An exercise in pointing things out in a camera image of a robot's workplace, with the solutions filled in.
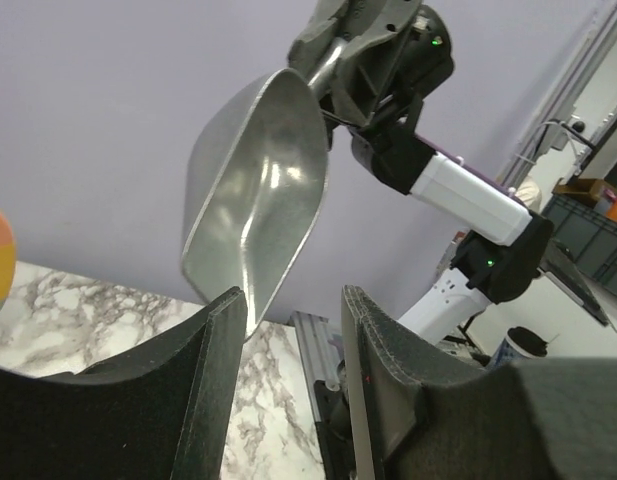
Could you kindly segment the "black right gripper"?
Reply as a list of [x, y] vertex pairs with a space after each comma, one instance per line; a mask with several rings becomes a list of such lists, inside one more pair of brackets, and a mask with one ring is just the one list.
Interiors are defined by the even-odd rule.
[[[335, 115], [357, 127], [370, 122], [357, 130], [360, 137], [384, 134], [395, 125], [414, 132], [426, 97], [454, 71], [447, 27], [433, 8], [421, 5], [318, 1], [291, 44], [288, 66], [311, 70], [335, 39], [344, 40], [348, 45], [332, 80]], [[410, 30], [403, 30], [411, 21]]]

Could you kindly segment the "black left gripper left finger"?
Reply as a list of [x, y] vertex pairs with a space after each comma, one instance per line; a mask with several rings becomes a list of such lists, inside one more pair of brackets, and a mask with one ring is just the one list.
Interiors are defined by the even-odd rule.
[[231, 288], [78, 374], [0, 368], [0, 479], [216, 479], [244, 341]]

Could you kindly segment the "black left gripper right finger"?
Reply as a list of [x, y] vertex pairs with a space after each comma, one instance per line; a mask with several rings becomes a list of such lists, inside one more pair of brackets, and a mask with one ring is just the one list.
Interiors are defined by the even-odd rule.
[[617, 358], [474, 367], [341, 293], [360, 479], [617, 479]]

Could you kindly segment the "silver metal litter scoop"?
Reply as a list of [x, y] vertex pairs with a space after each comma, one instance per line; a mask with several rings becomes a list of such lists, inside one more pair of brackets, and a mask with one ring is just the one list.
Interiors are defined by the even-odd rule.
[[286, 67], [237, 92], [199, 135], [186, 175], [181, 270], [210, 302], [239, 287], [251, 337], [310, 235], [328, 184], [320, 100], [347, 43], [308, 75]]

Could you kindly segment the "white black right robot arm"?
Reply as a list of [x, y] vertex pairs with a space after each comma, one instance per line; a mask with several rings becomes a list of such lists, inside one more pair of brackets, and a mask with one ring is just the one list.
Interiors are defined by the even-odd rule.
[[451, 37], [431, 7], [320, 1], [287, 60], [314, 92], [327, 129], [348, 129], [359, 164], [467, 229], [448, 268], [401, 316], [402, 326], [434, 344], [527, 290], [552, 223], [416, 133], [426, 97], [454, 70]]

